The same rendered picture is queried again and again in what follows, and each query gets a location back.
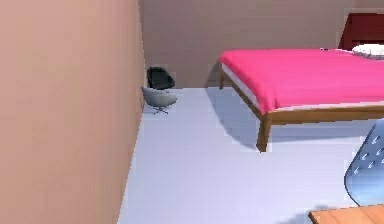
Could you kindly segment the grey swivel chair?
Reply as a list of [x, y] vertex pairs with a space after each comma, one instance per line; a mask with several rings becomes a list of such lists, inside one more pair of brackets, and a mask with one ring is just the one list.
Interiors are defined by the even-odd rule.
[[166, 69], [147, 69], [147, 86], [142, 86], [141, 90], [145, 103], [155, 109], [155, 114], [167, 113], [166, 108], [176, 103], [177, 97], [169, 92], [174, 86], [175, 80]]

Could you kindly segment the pink wooden bed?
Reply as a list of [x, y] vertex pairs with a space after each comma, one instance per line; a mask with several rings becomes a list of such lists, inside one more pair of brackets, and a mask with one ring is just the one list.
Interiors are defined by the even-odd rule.
[[384, 118], [384, 60], [339, 49], [233, 49], [218, 59], [260, 121], [256, 147], [273, 125]]

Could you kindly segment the white pillow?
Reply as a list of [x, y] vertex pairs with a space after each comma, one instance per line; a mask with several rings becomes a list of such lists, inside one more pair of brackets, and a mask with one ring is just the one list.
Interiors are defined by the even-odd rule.
[[361, 44], [352, 48], [352, 53], [374, 60], [384, 60], [384, 44]]

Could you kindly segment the dark red door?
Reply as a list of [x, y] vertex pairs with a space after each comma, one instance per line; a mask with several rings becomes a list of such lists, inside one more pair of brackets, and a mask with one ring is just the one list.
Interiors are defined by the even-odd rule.
[[348, 15], [338, 47], [351, 50], [359, 44], [384, 44], [384, 14]]

